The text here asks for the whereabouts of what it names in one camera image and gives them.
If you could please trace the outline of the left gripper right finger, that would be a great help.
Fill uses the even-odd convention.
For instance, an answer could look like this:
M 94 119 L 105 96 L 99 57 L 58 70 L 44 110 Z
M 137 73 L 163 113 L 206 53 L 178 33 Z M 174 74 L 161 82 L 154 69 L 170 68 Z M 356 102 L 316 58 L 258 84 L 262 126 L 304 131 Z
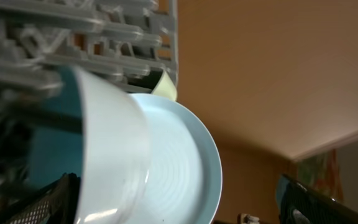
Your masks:
M 278 181 L 278 209 L 281 224 L 358 224 L 357 212 L 285 174 Z

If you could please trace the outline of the light blue small bowl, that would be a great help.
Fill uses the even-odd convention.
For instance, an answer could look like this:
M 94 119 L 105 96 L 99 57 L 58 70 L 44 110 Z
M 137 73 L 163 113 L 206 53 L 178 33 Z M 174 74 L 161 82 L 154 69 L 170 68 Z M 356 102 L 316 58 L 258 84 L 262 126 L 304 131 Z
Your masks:
M 124 223 L 147 182 L 151 143 L 145 115 L 118 87 L 82 68 L 59 68 L 62 92 L 42 103 L 59 119 L 82 121 L 81 133 L 35 128 L 29 184 L 41 188 L 65 173 L 80 176 L 75 223 Z

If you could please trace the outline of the large light blue plate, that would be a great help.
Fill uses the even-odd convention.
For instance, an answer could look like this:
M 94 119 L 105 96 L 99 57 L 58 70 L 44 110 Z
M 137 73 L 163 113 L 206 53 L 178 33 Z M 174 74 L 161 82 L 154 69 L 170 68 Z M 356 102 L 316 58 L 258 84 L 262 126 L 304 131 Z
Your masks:
M 133 94 L 150 125 L 152 160 L 132 224 L 210 224 L 219 207 L 223 171 L 206 126 L 162 96 Z

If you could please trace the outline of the yellow plastic cup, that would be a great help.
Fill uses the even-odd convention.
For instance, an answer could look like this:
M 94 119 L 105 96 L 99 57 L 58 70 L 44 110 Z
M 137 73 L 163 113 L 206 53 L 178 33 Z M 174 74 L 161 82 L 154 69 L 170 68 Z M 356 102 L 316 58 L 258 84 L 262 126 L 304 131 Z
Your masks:
M 172 101 L 177 100 L 177 88 L 170 79 L 168 73 L 164 70 L 155 88 L 151 92 L 152 95 L 161 96 Z

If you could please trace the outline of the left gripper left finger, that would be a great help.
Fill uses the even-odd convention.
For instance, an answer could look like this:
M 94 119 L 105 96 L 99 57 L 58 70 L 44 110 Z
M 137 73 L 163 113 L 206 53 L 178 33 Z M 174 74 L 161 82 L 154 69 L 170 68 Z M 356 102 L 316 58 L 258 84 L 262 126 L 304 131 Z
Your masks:
M 74 224 L 81 178 L 63 174 L 48 186 L 0 211 L 0 224 Z

